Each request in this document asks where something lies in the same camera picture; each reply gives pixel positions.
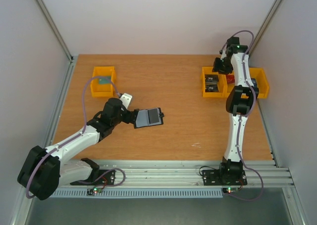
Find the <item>black leather card holder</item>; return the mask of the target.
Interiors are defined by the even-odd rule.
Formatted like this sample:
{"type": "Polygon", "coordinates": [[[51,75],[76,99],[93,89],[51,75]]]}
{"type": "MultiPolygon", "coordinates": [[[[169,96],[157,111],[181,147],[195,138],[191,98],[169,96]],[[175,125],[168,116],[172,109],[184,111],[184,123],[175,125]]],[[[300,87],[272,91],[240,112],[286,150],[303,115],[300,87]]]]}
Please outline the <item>black leather card holder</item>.
{"type": "Polygon", "coordinates": [[[164,113],[161,111],[161,108],[140,110],[137,113],[134,128],[163,125],[163,118],[164,113]]]}

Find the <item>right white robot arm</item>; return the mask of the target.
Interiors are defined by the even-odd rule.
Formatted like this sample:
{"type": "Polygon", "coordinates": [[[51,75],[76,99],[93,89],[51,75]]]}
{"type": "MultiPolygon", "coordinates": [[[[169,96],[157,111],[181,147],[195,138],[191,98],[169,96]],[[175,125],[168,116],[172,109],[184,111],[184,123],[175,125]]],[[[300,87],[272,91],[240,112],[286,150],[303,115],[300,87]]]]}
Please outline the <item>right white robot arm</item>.
{"type": "Polygon", "coordinates": [[[227,39],[225,49],[221,50],[221,57],[216,58],[213,64],[213,72],[234,75],[234,86],[226,100],[230,119],[228,144],[212,180],[219,185],[246,184],[242,156],[244,131],[259,94],[251,79],[248,51],[247,45],[240,44],[239,37],[232,36],[227,39]]]}

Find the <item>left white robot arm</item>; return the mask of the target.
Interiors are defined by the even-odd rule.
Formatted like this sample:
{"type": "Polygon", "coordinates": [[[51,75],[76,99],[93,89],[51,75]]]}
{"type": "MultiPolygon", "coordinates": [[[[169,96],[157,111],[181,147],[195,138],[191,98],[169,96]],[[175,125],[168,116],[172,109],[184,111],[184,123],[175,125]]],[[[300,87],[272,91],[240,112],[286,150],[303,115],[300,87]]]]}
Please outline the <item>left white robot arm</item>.
{"type": "Polygon", "coordinates": [[[28,199],[49,198],[59,186],[68,183],[95,184],[101,179],[100,168],[92,160],[84,158],[72,165],[68,161],[84,149],[108,137],[120,124],[133,123],[137,111],[129,111],[132,96],[122,94],[110,98],[104,109],[68,138],[45,148],[33,147],[18,175],[17,181],[25,187],[28,199]]]}

